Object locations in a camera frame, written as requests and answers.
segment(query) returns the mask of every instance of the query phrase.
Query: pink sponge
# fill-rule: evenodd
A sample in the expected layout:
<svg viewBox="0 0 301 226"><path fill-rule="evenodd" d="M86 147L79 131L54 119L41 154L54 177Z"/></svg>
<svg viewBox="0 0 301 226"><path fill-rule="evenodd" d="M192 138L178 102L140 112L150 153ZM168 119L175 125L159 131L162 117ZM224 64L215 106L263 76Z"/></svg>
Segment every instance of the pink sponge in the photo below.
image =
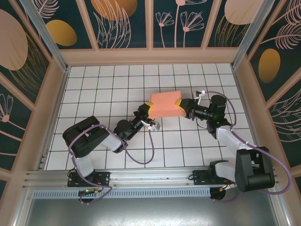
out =
<svg viewBox="0 0 301 226"><path fill-rule="evenodd" d="M186 116L186 112L175 104L180 99L180 91L151 94L150 102L153 106L149 118Z"/></svg>

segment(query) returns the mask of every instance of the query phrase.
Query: metal bar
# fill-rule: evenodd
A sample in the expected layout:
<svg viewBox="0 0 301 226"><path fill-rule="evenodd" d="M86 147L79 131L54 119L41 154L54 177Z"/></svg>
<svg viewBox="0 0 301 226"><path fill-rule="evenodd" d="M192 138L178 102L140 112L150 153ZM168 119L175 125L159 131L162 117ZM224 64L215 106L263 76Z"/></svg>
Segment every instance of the metal bar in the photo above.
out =
<svg viewBox="0 0 301 226"><path fill-rule="evenodd" d="M66 83L67 83L67 79L70 73L70 67L68 67L68 69L62 74L62 78L61 78L61 86L57 92L56 98L55 98L55 105L53 107L52 113L51 113L51 118L48 122L48 125L46 127L46 133L43 137L42 140L42 145L41 145L41 149L39 152L39 158L37 158L37 162L35 164L35 169L38 170L40 168L40 164L41 164L41 160L43 158L43 155L48 154L48 149L51 145L51 138L53 136L53 132L55 129L55 124L56 124L56 120L57 120L57 116L59 114L59 110L60 110L60 105L63 99L63 94L64 94L64 90L66 87Z"/></svg>
<svg viewBox="0 0 301 226"><path fill-rule="evenodd" d="M58 65L61 67L63 71L66 71L67 67L63 59L63 56L56 43L53 41L51 34L49 33L43 19L40 17L39 13L37 12L33 2L28 0L20 0L20 3L22 4L29 18L31 19L33 25L38 30L39 34L41 35L42 39L47 45L49 51L56 59Z"/></svg>
<svg viewBox="0 0 301 226"><path fill-rule="evenodd" d="M193 170L207 167L156 168L156 169L112 169L109 170L110 185L115 188L181 188L196 187L188 176ZM67 187L67 170L29 171L23 189L74 189ZM198 186L220 187L221 185Z"/></svg>
<svg viewBox="0 0 301 226"><path fill-rule="evenodd" d="M270 10L273 7L275 0L264 0L257 11L254 20L250 24L248 30L246 31L245 36L243 37L238 50L233 58L233 69L235 70L243 57L245 56L247 50L249 49L252 41L254 40L257 32L260 30L261 25L263 24L265 18L269 14Z"/></svg>

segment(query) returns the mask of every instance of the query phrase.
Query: white leaf drawing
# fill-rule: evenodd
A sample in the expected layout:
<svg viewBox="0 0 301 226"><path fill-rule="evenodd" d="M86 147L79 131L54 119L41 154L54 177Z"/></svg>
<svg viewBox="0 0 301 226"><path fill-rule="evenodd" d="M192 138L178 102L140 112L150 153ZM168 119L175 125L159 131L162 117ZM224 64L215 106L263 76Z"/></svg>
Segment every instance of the white leaf drawing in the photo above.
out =
<svg viewBox="0 0 301 226"><path fill-rule="evenodd" d="M286 24L280 28L277 36L263 41L261 44L275 40L277 48L293 49L301 41L301 24Z"/></svg>
<svg viewBox="0 0 301 226"><path fill-rule="evenodd" d="M116 9L108 0L104 0L105 7L99 0L95 3L103 15L94 13L98 23L97 43L100 48L127 48L131 41L131 25L126 11L116 1Z"/></svg>
<svg viewBox="0 0 301 226"><path fill-rule="evenodd" d="M42 18L50 19L59 8L58 0L32 0L39 15Z"/></svg>
<svg viewBox="0 0 301 226"><path fill-rule="evenodd" d="M283 17L285 17L286 21L289 24L297 24L301 21L301 0L290 0L290 3L288 4L286 8L286 12L279 17L277 20L273 22L272 25L277 23L279 20L281 20Z"/></svg>
<svg viewBox="0 0 301 226"><path fill-rule="evenodd" d="M301 89L291 98L277 102L270 111L280 140L301 140Z"/></svg>

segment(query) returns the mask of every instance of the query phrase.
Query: purple cable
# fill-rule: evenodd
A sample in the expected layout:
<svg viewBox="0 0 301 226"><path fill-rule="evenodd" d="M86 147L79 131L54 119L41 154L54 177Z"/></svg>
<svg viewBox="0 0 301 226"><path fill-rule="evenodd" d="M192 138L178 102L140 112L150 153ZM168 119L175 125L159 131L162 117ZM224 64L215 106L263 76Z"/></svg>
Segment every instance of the purple cable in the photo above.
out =
<svg viewBox="0 0 301 226"><path fill-rule="evenodd" d="M124 150L126 151L127 155L128 155L133 161L135 161L135 162L138 163L138 164L146 165L146 164L150 163L150 162L153 160L154 155L155 155L155 148L154 148L154 143L153 143L153 141L152 141L151 131L150 131L150 130L149 130L149 136L150 136L150 142L151 142L151 146L152 146L152 157L151 157L151 159L150 159L148 162L139 162L139 161L137 161L136 159L134 159L134 158L128 153L127 147L126 147L125 143L123 142L123 140L122 140L120 137L118 137L112 130L110 130L109 128L107 128L107 127L104 126L104 125L100 125L100 124L94 125L94 126L89 127L88 129L86 129L85 131L81 132L77 137L75 137L75 139L74 139L74 140L70 143L70 145L68 146L68 152L69 152L69 154L71 155L71 159L72 159L74 168L75 168L75 170L77 171L77 173L79 174L79 176L80 176L86 183L88 183L88 184L90 184L90 185L92 185L92 186L96 186L96 187L109 188L109 190L108 190L107 192L105 192L102 196L100 196L100 197L97 198L97 199L93 199L91 202L88 202L88 203L85 203L85 202L82 201L82 199L81 199L81 198L82 198L82 195L81 195L81 196L79 197L79 200L81 201L81 204L85 204L85 205L89 205L89 203L92 204L92 203L94 203L94 202L97 202L97 201L101 200L104 196L106 196L106 195L113 189L111 186L104 186L104 185L94 184L94 183L88 181L87 179L85 179L85 177L84 177L84 176L81 174L81 172L78 170L78 166L77 166L77 164L76 164L76 162L75 162L75 160L74 160L74 152L73 152L73 150L71 150L71 147L74 145L74 143L75 143L82 135L86 134L86 133L89 132L90 130L92 130L92 129L94 129L94 128L97 128L97 127L105 128L110 134L112 134L112 135L115 136L117 139L119 139L119 140L121 141L122 146L123 146Z"/></svg>
<svg viewBox="0 0 301 226"><path fill-rule="evenodd" d="M286 166L285 166L278 158L276 158L275 156L271 155L270 153L268 153L268 152L266 152L266 151L264 151L264 150L262 150L262 149L260 149L260 148L258 148L258 147L255 147L255 146L249 144L248 142L246 142L246 141L244 141L242 138L240 138L240 137L233 131L233 127L236 125L236 120L237 120L237 118L236 118L236 112L235 112L235 109L234 109L233 104L231 103L231 101L230 101L224 94L222 94L222 93L220 93L220 92L216 92L216 91L206 91L206 93L216 93L216 94L219 94L219 95L223 96L224 98L226 98L226 100L229 102L229 104L231 105L231 107L232 107L232 109L233 109L233 113L234 113L234 123L231 125L230 130L231 130L231 133L232 133L239 141L241 141L241 142L243 142L244 144L246 144L247 146L249 146L249 147L255 149L256 151L259 151L259 152L261 152L261 153L267 155L268 157L272 158L273 160L275 160L276 162L278 162L278 163L283 167L283 169L286 171L287 176L288 176L288 183L287 183L287 186L286 186L283 190L281 190L281 191L279 191L279 192L269 192L269 191L263 191L263 190L260 190L260 192L263 192L263 193L265 193L265 194L283 194L284 192L287 192L287 191L290 189L290 187L291 187L291 185L292 185L292 182L293 182L293 178L292 178L292 175L291 175L289 169L288 169L288 168L287 168L287 167L286 167Z"/></svg>

